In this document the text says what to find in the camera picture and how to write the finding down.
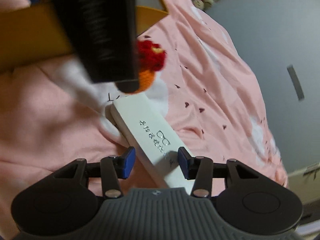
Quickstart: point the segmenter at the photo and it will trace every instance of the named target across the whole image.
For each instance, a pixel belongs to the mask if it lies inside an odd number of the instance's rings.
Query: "bed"
[[[196,155],[229,158],[283,186],[281,162],[255,75],[239,57],[227,31],[191,0],[165,0],[169,16],[139,39],[161,44],[165,68],[145,91],[185,145]],[[76,158],[98,162],[128,146],[110,116],[113,100],[126,96],[114,84],[91,84],[81,62],[66,56],[0,75],[0,235],[18,229],[10,215],[17,193]],[[131,187],[155,187],[139,160]],[[100,182],[89,188],[101,194]],[[213,195],[224,189],[214,180]]]

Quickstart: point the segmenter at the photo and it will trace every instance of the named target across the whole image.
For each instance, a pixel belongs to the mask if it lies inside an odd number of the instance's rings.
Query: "white box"
[[[156,184],[184,187],[190,194],[194,181],[184,178],[178,164],[178,149],[183,146],[193,155],[146,95],[140,93],[113,101],[111,114]]]

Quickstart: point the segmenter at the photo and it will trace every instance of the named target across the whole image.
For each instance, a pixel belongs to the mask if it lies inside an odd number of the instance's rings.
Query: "metal rivet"
[[[207,197],[209,196],[209,191],[207,191],[206,189],[200,188],[200,189],[196,189],[193,192],[193,195],[195,195],[196,197]]]
[[[109,189],[104,194],[109,198],[117,198],[120,197],[121,192],[117,189]]]

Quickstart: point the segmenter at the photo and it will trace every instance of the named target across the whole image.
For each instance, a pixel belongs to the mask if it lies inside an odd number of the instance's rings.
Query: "crocheted toy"
[[[155,80],[156,71],[162,70],[166,52],[150,40],[138,41],[138,54],[140,62],[140,87],[133,94],[147,90]]]

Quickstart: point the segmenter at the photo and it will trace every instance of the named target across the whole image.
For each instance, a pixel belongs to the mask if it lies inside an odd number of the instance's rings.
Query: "stuffed toy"
[[[138,57],[140,63],[140,87],[133,94],[147,90],[155,80],[156,72],[164,67],[166,52],[159,44],[150,40],[138,41]]]
[[[200,10],[204,9],[204,3],[202,0],[193,0],[193,5]]]
[[[204,10],[207,10],[214,4],[214,0],[203,0],[204,2]]]

